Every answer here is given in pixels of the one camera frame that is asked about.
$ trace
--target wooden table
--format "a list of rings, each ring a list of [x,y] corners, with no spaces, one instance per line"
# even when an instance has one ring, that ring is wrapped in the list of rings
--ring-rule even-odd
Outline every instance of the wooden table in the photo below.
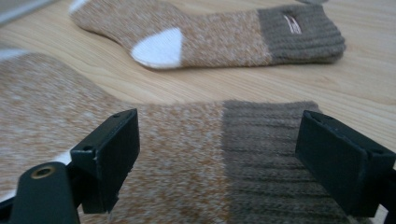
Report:
[[[235,11],[291,0],[171,0],[193,14]],[[284,103],[315,101],[320,109],[396,151],[396,1],[332,0],[327,15],[346,38],[336,64],[151,71],[115,42],[78,28],[61,0],[0,28],[10,45],[67,63],[118,98],[173,104],[237,99]]]

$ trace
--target knit fabric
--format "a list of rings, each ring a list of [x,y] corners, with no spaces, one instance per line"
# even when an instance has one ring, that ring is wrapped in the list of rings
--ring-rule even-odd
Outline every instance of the knit fabric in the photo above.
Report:
[[[293,155],[303,110],[318,110],[315,103],[131,105],[32,52],[3,57],[0,74],[1,196],[30,167],[136,107],[141,153],[121,188],[115,223],[348,223]]]
[[[321,5],[187,15],[157,0],[77,0],[72,21],[156,68],[333,63],[345,40]]]

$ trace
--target white sock toe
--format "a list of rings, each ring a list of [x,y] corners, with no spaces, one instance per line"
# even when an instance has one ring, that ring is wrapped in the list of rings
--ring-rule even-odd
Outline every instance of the white sock toe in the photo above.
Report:
[[[181,64],[183,34],[179,28],[167,29],[138,42],[131,56],[147,67],[177,68]]]
[[[28,52],[29,51],[25,49],[0,49],[0,62],[10,58],[22,56]]]
[[[72,5],[70,5],[69,14],[72,14],[73,12],[77,11],[79,8],[84,6],[88,1],[90,0],[75,0],[72,3]]]

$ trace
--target ribbed cuff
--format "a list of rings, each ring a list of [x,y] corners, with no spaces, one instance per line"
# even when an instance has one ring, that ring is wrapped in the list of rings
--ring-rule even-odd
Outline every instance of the ribbed cuff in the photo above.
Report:
[[[262,38],[278,63],[333,63],[345,39],[320,5],[293,5],[258,11]]]

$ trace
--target black object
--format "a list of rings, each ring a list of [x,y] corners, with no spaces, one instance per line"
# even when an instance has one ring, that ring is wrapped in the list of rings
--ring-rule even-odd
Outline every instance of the black object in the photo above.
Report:
[[[47,162],[26,171],[17,195],[0,203],[2,223],[79,223],[84,213],[110,212],[139,154],[135,109],[115,114],[71,151],[65,166]]]
[[[296,156],[347,215],[373,217],[383,204],[396,223],[396,154],[329,116],[305,111]]]

